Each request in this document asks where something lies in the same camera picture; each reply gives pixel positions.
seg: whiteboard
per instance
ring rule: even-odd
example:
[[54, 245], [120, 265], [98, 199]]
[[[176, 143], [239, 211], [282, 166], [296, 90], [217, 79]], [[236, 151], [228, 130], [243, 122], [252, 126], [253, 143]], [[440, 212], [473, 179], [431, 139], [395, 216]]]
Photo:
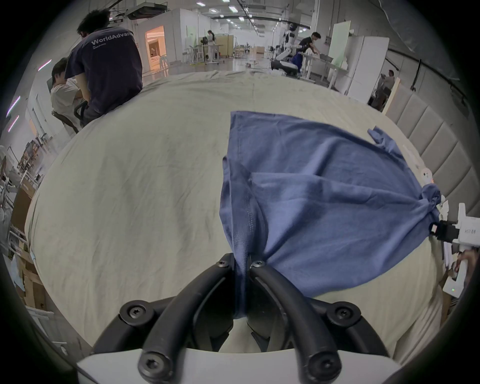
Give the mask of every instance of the whiteboard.
[[388, 49], [389, 38], [365, 36], [347, 95], [367, 104], [377, 84]]
[[332, 64], [340, 67], [345, 55], [347, 46], [348, 32], [350, 30], [350, 21], [334, 24], [332, 40], [330, 41], [330, 49], [328, 56], [333, 58]]

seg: wrinkled fabric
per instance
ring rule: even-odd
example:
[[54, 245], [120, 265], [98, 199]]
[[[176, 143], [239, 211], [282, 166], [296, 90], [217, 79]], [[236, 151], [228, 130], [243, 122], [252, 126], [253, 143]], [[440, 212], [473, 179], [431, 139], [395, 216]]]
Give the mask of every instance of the wrinkled fabric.
[[369, 134], [376, 145], [327, 124], [232, 112], [220, 218], [238, 316], [249, 255], [314, 297], [374, 279], [429, 235], [438, 188], [419, 185], [381, 129]]

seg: person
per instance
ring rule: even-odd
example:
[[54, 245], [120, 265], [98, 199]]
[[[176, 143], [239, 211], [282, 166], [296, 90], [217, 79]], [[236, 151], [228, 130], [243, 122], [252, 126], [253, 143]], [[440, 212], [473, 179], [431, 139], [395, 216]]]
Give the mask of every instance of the person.
[[390, 91], [393, 88], [393, 84], [395, 83], [395, 76], [392, 70], [388, 71], [388, 76], [384, 75], [384, 88], [389, 89]]
[[304, 39], [302, 39], [299, 43], [301, 48], [297, 49], [298, 52], [303, 52], [305, 53], [308, 48], [310, 48], [314, 53], [320, 54], [320, 51], [315, 47], [314, 41], [318, 40], [319, 38], [322, 38], [318, 32], [313, 32], [311, 36], [308, 36]]
[[461, 254], [458, 255], [457, 262], [455, 265], [455, 271], [458, 272], [460, 268], [460, 262], [462, 260], [467, 260], [467, 274], [465, 276], [465, 283], [464, 286], [466, 287], [473, 276], [473, 271], [475, 270], [475, 266], [477, 265], [477, 261], [479, 259], [479, 253], [475, 249], [469, 249], [463, 251]]
[[372, 108], [375, 108], [378, 111], [382, 110], [382, 107], [385, 101], [388, 99], [394, 83], [395, 74], [393, 70], [388, 71], [388, 76], [385, 76], [383, 73], [380, 74], [380, 79], [378, 80], [377, 88], [375, 91], [375, 98], [371, 103]]
[[[213, 44], [215, 44], [215, 34], [212, 32], [211, 29], [209, 29], [207, 31], [208, 33], [208, 36], [207, 36], [207, 39], [208, 39], [208, 45], [211, 46]], [[208, 47], [208, 59], [210, 61], [213, 61], [214, 57], [214, 50], [213, 50], [213, 47]]]
[[65, 79], [67, 60], [66, 57], [60, 59], [52, 68], [50, 100], [55, 112], [70, 120], [77, 129], [81, 129], [80, 120], [73, 111], [82, 101], [83, 95], [74, 79]]
[[301, 66], [303, 64], [303, 55], [301, 53], [305, 53], [308, 48], [310, 48], [315, 54], [320, 54], [320, 51], [315, 47], [315, 40], [318, 40], [319, 38], [322, 38], [318, 32], [313, 32], [311, 36], [308, 36], [304, 39], [302, 39], [299, 43], [301, 48], [297, 49], [296, 55], [292, 59], [292, 63], [295, 64], [298, 69], [301, 69]]
[[84, 99], [83, 125], [105, 115], [142, 90], [142, 62], [133, 33], [108, 28], [107, 9], [91, 11], [78, 26], [82, 41], [72, 50], [65, 78], [75, 77]]

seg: white sheet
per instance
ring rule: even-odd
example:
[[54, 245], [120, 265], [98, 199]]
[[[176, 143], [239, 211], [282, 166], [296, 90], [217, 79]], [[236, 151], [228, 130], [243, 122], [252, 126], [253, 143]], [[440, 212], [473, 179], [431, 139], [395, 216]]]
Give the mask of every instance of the white sheet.
[[[317, 85], [215, 71], [147, 86], [67, 145], [35, 194], [25, 225], [45, 288], [88, 343], [123, 303], [176, 295], [230, 251], [218, 208], [233, 110], [325, 122], [370, 142], [367, 130], [377, 125], [422, 163], [389, 118]], [[359, 306], [393, 354], [431, 299], [436, 275], [425, 240], [375, 280], [320, 298]], [[244, 328], [244, 321], [236, 323], [224, 351], [255, 350]]]

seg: black pipe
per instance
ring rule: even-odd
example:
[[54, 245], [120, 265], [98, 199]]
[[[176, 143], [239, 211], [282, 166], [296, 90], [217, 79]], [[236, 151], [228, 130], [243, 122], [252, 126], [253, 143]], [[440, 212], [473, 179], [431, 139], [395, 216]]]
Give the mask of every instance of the black pipe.
[[[403, 52], [400, 52], [400, 51], [397, 51], [396, 49], [391, 49], [389, 48], [388, 49], [390, 52], [393, 52], [393, 53], [396, 53], [398, 55], [402, 55], [403, 57], [406, 57], [406, 58], [409, 58], [410, 60], [413, 60], [413, 61], [416, 61], [416, 62], [419, 62], [420, 60], [410, 56], [410, 55], [407, 55]], [[448, 78], [446, 78], [445, 76], [443, 76], [440, 72], [438, 72], [435, 68], [432, 68], [430, 65], [428, 64], [425, 64], [424, 62], [422, 62], [422, 65], [427, 67], [430, 71], [432, 71], [433, 73], [435, 73], [436, 75], [440, 76], [442, 79], [444, 79], [448, 84], [450, 84], [451, 87], [455, 88], [462, 96], [463, 98], [466, 100], [467, 99], [467, 95], [465, 95], [460, 88], [458, 88], [455, 84], [452, 83], [452, 81]]]
[[[232, 15], [228, 15], [228, 17], [220, 17], [220, 16], [213, 16], [211, 17], [211, 19], [213, 20], [217, 20], [217, 19], [238, 19], [239, 17], [243, 17], [245, 18], [244, 16], [240, 15], [240, 16], [232, 16]], [[278, 21], [279, 23], [288, 23], [288, 24], [296, 24], [298, 25], [299, 27], [302, 27], [302, 28], [307, 28], [307, 29], [310, 29], [310, 25], [305, 25], [305, 24], [299, 24], [295, 21], [289, 21], [289, 20], [282, 20], [282, 19], [275, 19], [274, 17], [264, 17], [264, 16], [253, 16], [252, 19], [254, 20], [269, 20], [269, 21]]]
[[416, 92], [417, 89], [415, 88], [415, 83], [417, 82], [417, 79], [419, 78], [419, 73], [420, 73], [420, 68], [421, 68], [421, 59], [419, 60], [419, 66], [417, 67], [417, 73], [415, 74], [415, 78], [413, 79], [412, 86], [410, 87], [410, 91]]
[[400, 72], [400, 69], [399, 69], [399, 68], [398, 68], [398, 67], [397, 67], [395, 64], [393, 64], [393, 62], [392, 62], [392, 61], [390, 61], [388, 57], [385, 57], [385, 60], [387, 60], [387, 62], [389, 62], [390, 64], [392, 64], [392, 65], [393, 65], [393, 67], [394, 67], [394, 68], [395, 68], [397, 71], [399, 71], [399, 72]]

